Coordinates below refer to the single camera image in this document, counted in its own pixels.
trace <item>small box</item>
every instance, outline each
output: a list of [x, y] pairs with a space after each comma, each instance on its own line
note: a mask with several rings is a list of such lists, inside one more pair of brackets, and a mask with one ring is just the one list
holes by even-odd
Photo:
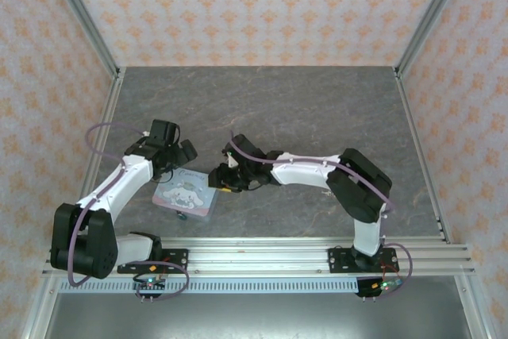
[[174, 170], [173, 177], [167, 173], [160, 178], [152, 201], [207, 222], [217, 201], [217, 189], [208, 187], [208, 174], [179, 168]]

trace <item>patterned wallpaper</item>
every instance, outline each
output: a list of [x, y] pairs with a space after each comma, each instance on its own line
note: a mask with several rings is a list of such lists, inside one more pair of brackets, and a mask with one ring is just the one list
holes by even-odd
[[65, 0], [0, 4], [0, 337], [18, 339], [110, 77]]
[[404, 78], [454, 240], [508, 333], [508, 0], [450, 0]]
[[84, 0], [121, 66], [394, 65], [430, 0]]

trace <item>floor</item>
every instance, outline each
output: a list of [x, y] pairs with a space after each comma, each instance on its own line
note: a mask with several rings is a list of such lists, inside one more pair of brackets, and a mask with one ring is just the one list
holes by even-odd
[[[129, 67], [114, 121], [149, 129], [152, 119], [178, 123], [209, 172], [223, 160], [230, 130], [262, 150], [299, 155], [359, 149], [393, 181], [397, 210], [383, 222], [389, 236], [437, 235], [400, 95], [389, 67]], [[106, 151], [122, 154], [136, 137], [111, 129]], [[98, 181], [116, 164], [104, 160]], [[142, 187], [115, 229], [161, 237], [352, 236], [352, 219], [325, 190], [299, 185], [221, 192], [209, 222], [176, 218], [152, 204], [156, 184]]]
[[362, 303], [353, 294], [183, 294], [153, 304], [134, 295], [63, 294], [46, 338], [471, 337], [453, 277], [410, 282], [397, 296], [376, 303]]

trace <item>black bracket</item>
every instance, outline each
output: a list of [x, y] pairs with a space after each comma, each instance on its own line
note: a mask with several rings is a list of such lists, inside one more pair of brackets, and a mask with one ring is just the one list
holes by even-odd
[[143, 156], [152, 161], [153, 179], [168, 171], [182, 167], [196, 159], [196, 152], [188, 139], [179, 142], [180, 127], [173, 122], [154, 119], [150, 135], [142, 137], [125, 150], [126, 155]]
[[[161, 261], [171, 262], [187, 269], [189, 263], [188, 249], [162, 249]], [[118, 274], [181, 274], [182, 272], [171, 266], [156, 266], [154, 270], [150, 268], [152, 265], [131, 265], [123, 264], [117, 268]]]
[[381, 248], [374, 257], [372, 262], [365, 268], [355, 258], [354, 248], [331, 248], [328, 249], [328, 265], [330, 273], [344, 274], [344, 273], [394, 273], [390, 268], [400, 270], [398, 267], [397, 252], [393, 248]]

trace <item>cartoon character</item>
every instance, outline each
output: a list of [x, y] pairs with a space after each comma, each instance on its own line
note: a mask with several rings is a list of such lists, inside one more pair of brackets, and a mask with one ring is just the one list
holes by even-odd
[[198, 194], [182, 187], [165, 191], [162, 195], [168, 199], [171, 204], [176, 204], [177, 206], [182, 206], [189, 210], [193, 210], [194, 208], [204, 204], [204, 202], [198, 197]]

